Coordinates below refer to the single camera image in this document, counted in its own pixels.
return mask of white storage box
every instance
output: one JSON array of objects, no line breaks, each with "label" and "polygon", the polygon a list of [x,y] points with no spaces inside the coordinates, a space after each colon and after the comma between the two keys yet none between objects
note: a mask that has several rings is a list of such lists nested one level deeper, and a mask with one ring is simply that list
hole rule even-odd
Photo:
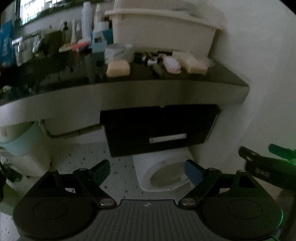
[{"label": "white storage box", "polygon": [[177,50],[207,57],[216,30],[222,29],[222,25],[169,10],[114,9],[105,15],[113,22],[114,43],[143,50]]},{"label": "white storage box", "polygon": [[172,9],[184,6],[183,0],[115,0],[116,8]]}]

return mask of toilet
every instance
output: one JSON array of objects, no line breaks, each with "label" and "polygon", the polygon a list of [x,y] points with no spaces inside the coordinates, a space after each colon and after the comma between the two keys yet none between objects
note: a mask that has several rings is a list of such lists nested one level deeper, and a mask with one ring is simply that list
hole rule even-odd
[{"label": "toilet", "polygon": [[185,161],[193,157],[188,147],[133,155],[139,186],[146,192],[173,191],[189,182]]}]

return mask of soap bar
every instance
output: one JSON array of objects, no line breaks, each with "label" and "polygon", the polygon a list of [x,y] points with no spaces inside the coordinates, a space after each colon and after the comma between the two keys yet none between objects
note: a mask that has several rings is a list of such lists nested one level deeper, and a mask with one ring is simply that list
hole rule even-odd
[{"label": "soap bar", "polygon": [[184,68],[189,74],[205,75],[211,64],[210,59],[196,59],[192,54],[188,52],[173,52],[172,56],[180,62],[182,68]]},{"label": "soap bar", "polygon": [[107,77],[115,78],[129,76],[131,68],[126,60],[114,61],[108,64]]}]

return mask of cable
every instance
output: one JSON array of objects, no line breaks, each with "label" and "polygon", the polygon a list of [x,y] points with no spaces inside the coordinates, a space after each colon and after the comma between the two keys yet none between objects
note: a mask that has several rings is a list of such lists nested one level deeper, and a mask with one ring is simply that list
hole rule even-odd
[{"label": "cable", "polygon": [[85,134],[88,134],[90,132],[93,131],[98,131],[101,130],[103,128],[103,126],[101,124],[96,124],[93,126],[88,126],[76,131],[71,131],[71,132],[67,132],[67,133],[63,133],[63,134],[59,134],[59,135],[53,135],[49,132],[49,130],[46,128],[45,126],[45,121],[44,120],[40,120],[39,121],[39,126],[41,127],[43,133],[49,137],[50,139],[69,139],[69,138],[74,138],[74,137],[78,137],[78,136],[82,136]]}]

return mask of white bottle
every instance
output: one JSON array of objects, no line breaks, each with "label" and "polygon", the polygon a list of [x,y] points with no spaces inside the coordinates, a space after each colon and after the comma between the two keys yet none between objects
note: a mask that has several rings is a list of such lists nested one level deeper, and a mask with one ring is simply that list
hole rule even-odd
[{"label": "white bottle", "polygon": [[103,19],[103,13],[102,13],[102,10],[101,10],[101,5],[97,4],[96,13],[94,15],[94,29],[97,28],[98,22],[101,22],[102,19]]},{"label": "white bottle", "polygon": [[72,20],[72,37],[71,37],[71,44],[77,43],[76,38],[76,22],[75,19]]},{"label": "white bottle", "polygon": [[81,32],[81,26],[79,23],[77,23],[77,28],[76,28],[76,40],[82,39],[82,32]]},{"label": "white bottle", "polygon": [[93,14],[91,9],[91,3],[83,3],[83,9],[81,12],[81,28],[82,28],[82,38],[89,39],[91,35],[91,24],[93,21]]}]

